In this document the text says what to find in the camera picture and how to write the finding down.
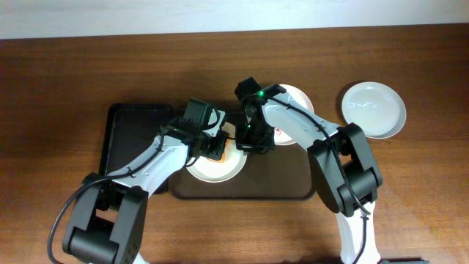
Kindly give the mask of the green orange sponge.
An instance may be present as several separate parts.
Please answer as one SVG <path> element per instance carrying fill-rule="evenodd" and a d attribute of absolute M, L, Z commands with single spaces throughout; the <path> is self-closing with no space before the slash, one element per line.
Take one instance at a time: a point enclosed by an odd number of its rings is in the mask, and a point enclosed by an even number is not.
<path fill-rule="evenodd" d="M 207 160 L 214 163 L 223 163 L 225 161 L 225 157 L 226 156 L 224 154 L 221 154 L 220 156 L 207 158 Z"/>

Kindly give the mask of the pale green plate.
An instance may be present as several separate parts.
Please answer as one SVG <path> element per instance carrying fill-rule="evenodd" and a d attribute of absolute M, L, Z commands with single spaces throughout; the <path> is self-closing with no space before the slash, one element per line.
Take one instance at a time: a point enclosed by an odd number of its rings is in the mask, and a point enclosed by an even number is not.
<path fill-rule="evenodd" d="M 341 100 L 347 124 L 360 126 L 371 139 L 387 139 L 405 126 L 407 110 L 399 94 L 385 84 L 362 81 L 353 84 Z"/>

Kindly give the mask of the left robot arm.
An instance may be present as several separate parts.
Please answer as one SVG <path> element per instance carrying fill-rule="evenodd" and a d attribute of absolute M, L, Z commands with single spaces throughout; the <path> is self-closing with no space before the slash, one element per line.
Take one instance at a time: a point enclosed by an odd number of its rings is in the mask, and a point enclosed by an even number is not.
<path fill-rule="evenodd" d="M 140 248 L 149 198 L 199 157 L 218 160 L 226 112 L 191 99 L 184 114 L 160 127 L 149 147 L 107 175 L 92 173 L 68 199 L 73 207 L 64 253 L 83 263 L 144 263 Z"/>

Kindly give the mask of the cream plate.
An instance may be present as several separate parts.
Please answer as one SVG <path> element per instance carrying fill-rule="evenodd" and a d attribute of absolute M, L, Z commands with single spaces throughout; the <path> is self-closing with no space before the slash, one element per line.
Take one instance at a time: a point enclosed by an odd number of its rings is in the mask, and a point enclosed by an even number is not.
<path fill-rule="evenodd" d="M 229 133 L 224 153 L 220 161 L 210 160 L 201 157 L 187 170 L 198 180 L 206 183 L 221 183 L 230 180 L 237 175 L 244 167 L 247 155 L 236 148 L 234 141 L 235 126 L 226 122 L 222 130 Z"/>

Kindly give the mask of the pinkish white plate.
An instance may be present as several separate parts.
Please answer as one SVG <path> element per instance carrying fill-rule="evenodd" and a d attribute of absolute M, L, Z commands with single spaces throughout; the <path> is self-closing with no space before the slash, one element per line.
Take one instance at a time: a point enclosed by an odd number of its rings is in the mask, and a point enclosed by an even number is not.
<path fill-rule="evenodd" d="M 286 91 L 293 97 L 293 99 L 297 103 L 299 103 L 303 108 L 308 109 L 311 112 L 314 112 L 314 107 L 313 107 L 311 100 L 302 90 L 292 85 L 288 85 L 288 84 L 281 84 L 281 86 L 285 88 Z M 296 144 L 296 141 L 294 141 L 288 134 L 286 134 L 279 128 L 275 128 L 274 142 L 276 145 L 279 145 L 279 146 L 287 146 L 291 144 Z"/>

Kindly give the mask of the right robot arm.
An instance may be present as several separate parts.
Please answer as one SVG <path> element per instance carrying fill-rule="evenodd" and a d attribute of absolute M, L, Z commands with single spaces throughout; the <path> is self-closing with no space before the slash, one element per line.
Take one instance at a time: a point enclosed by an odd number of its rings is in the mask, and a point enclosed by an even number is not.
<path fill-rule="evenodd" d="M 262 88 L 247 78 L 234 93 L 245 114 L 236 127 L 237 149 L 267 153 L 275 147 L 275 130 L 285 132 L 307 152 L 313 187 L 336 215 L 341 261 L 378 263 L 373 212 L 383 178 L 362 129 L 318 117 L 279 84 Z"/>

